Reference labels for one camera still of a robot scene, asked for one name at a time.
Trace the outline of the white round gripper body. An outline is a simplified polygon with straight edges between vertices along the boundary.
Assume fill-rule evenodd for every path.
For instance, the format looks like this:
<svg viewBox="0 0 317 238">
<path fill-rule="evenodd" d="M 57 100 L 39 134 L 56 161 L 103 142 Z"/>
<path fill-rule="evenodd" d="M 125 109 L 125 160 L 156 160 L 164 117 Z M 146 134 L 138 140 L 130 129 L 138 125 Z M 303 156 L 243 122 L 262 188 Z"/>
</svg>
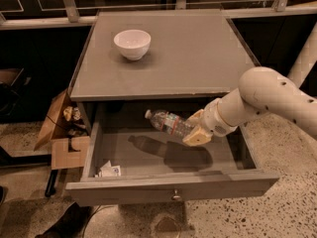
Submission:
<svg viewBox="0 0 317 238">
<path fill-rule="evenodd" d="M 221 117 L 218 111 L 219 101 L 220 99 L 216 98 L 205 106 L 201 116 L 201 125 L 214 136 L 225 137 L 226 135 L 235 132 L 237 126 L 230 126 Z"/>
</svg>

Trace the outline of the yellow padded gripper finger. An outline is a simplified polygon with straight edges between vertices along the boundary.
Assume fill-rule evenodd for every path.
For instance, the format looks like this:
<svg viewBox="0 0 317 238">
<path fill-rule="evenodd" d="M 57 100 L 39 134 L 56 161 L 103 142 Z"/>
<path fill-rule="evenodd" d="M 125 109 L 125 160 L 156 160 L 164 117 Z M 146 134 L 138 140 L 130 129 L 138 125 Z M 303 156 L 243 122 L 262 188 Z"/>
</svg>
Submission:
<svg viewBox="0 0 317 238">
<path fill-rule="evenodd" d="M 202 128 L 200 125 L 196 125 L 194 129 L 182 139 L 182 142 L 190 147 L 204 145 L 209 143 L 212 139 L 212 134 Z"/>
<path fill-rule="evenodd" d="M 194 114 L 192 114 L 190 117 L 187 118 L 187 122 L 192 124 L 192 125 L 198 124 L 203 112 L 204 112 L 203 109 L 196 111 Z"/>
</svg>

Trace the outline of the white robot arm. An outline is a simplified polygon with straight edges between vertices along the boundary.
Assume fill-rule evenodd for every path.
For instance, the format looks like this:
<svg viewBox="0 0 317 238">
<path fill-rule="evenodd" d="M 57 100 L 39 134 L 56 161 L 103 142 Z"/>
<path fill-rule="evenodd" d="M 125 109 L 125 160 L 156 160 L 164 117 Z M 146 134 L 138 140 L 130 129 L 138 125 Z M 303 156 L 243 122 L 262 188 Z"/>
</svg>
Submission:
<svg viewBox="0 0 317 238">
<path fill-rule="evenodd" d="M 238 88 L 208 103 L 189 118 L 194 129 L 183 138 L 188 146 L 200 146 L 234 132 L 238 126 L 276 114 L 317 137 L 317 100 L 300 86 L 317 62 L 317 25 L 314 26 L 287 76 L 257 66 L 243 73 Z"/>
</svg>

